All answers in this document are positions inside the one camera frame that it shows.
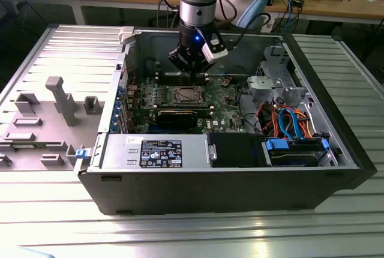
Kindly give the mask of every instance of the grey plastic tab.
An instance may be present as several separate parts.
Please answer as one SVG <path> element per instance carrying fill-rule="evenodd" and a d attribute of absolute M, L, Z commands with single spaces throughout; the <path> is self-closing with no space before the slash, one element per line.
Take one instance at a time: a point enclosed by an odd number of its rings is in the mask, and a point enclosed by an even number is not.
<path fill-rule="evenodd" d="M 76 151 L 74 150 L 73 146 L 72 145 L 68 146 L 68 149 L 67 149 L 67 151 L 65 153 L 65 156 L 67 156 L 68 161 L 72 165 L 75 165 L 75 163 L 76 163 L 75 153 L 76 153 Z"/>
<path fill-rule="evenodd" d="M 8 133 L 5 137 L 5 141 L 34 141 L 35 135 L 33 133 Z"/>
<path fill-rule="evenodd" d="M 66 151 L 68 148 L 65 141 L 49 142 L 47 143 L 47 149 L 49 151 Z"/>
<path fill-rule="evenodd" d="M 64 93 L 62 88 L 62 84 L 64 83 L 62 77 L 60 76 L 50 76 L 46 82 L 46 88 L 52 91 L 53 96 L 55 96 L 55 100 L 57 103 L 57 107 L 61 109 L 61 113 L 65 119 L 65 122 L 68 126 L 75 126 L 76 117 L 73 115 L 73 109 L 70 106 L 67 96 Z"/>
<path fill-rule="evenodd" d="M 98 115 L 103 110 L 96 96 L 85 97 L 83 105 L 87 115 Z"/>
<path fill-rule="evenodd" d="M 61 158 L 60 154 L 43 154 L 40 161 L 45 166 L 63 166 L 64 160 Z"/>
<path fill-rule="evenodd" d="M 0 166 L 9 166 L 11 162 L 8 156 L 0 154 Z"/>
<path fill-rule="evenodd" d="M 23 116 L 28 116 L 35 113 L 32 105 L 39 104 L 39 101 L 33 93 L 20 93 L 14 104 Z"/>
<path fill-rule="evenodd" d="M 27 126 L 40 126 L 43 123 L 43 121 L 37 117 L 37 118 L 16 118 L 13 121 L 13 124 L 16 127 L 27 127 Z"/>
<path fill-rule="evenodd" d="M 0 144 L 0 152 L 16 152 L 11 144 Z"/>
<path fill-rule="evenodd" d="M 73 100 L 72 94 L 71 93 L 65 93 L 65 94 L 67 96 L 68 106 L 70 107 L 70 109 L 72 109 L 73 112 L 75 112 L 76 111 L 76 103 Z M 58 113 L 61 113 L 60 106 L 58 106 L 57 103 L 54 103 L 53 105 L 55 105 L 56 110 L 58 111 Z"/>

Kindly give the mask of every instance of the metal bracket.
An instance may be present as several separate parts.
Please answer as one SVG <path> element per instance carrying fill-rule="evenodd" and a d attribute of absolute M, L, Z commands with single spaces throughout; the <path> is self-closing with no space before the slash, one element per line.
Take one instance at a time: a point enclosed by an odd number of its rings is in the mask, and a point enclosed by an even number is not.
<path fill-rule="evenodd" d="M 211 161 L 215 161 L 217 159 L 216 145 L 213 144 L 208 146 L 208 155 Z"/>

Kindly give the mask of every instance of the sticker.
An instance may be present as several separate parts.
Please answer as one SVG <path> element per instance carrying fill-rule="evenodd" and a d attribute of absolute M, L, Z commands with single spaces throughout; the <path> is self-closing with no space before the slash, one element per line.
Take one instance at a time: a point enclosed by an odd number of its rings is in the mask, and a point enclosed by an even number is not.
<path fill-rule="evenodd" d="M 128 136 L 125 140 L 126 144 L 140 144 L 143 140 L 142 136 Z"/>
<path fill-rule="evenodd" d="M 142 143 L 140 152 L 141 168 L 182 167 L 182 148 L 180 140 L 147 141 L 142 140 L 142 137 L 140 138 Z"/>

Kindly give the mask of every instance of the side panel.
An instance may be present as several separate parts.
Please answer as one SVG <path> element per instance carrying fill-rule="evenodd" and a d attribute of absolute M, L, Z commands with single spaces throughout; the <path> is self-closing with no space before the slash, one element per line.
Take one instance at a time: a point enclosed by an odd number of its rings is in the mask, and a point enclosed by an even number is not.
<path fill-rule="evenodd" d="M 172 214 L 313 209 L 361 170 L 83 173 L 100 211 Z"/>

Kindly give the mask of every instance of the table leg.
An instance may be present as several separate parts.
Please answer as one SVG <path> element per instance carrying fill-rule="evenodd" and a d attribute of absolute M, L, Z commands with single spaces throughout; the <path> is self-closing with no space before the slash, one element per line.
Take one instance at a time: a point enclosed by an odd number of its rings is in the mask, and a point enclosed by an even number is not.
<path fill-rule="evenodd" d="M 86 25 L 85 17 L 83 15 L 82 7 L 80 3 L 73 3 L 71 5 L 74 18 L 76 20 L 76 24 L 78 25 Z"/>
<path fill-rule="evenodd" d="M 119 8 L 120 24 L 125 25 L 125 13 L 123 8 Z"/>
<path fill-rule="evenodd" d="M 19 9 L 17 9 L 16 4 L 13 1 L 2 0 L 1 4 L 12 16 L 18 16 L 20 14 Z"/>

